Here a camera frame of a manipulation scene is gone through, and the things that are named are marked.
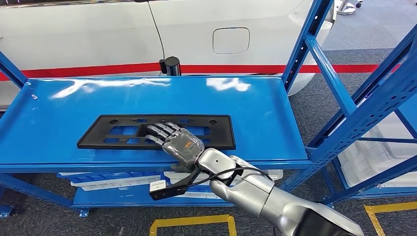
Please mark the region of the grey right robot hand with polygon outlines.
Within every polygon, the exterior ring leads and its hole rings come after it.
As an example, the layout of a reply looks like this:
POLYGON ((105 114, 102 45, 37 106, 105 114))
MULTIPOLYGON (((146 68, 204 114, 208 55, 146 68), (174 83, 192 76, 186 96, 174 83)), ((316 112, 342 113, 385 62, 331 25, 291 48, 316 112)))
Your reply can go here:
POLYGON ((171 170, 179 173, 191 173, 196 161, 205 150, 204 143, 185 128, 175 123, 167 122, 150 124, 148 140, 162 147, 167 154, 177 159, 177 164, 171 165, 171 170))

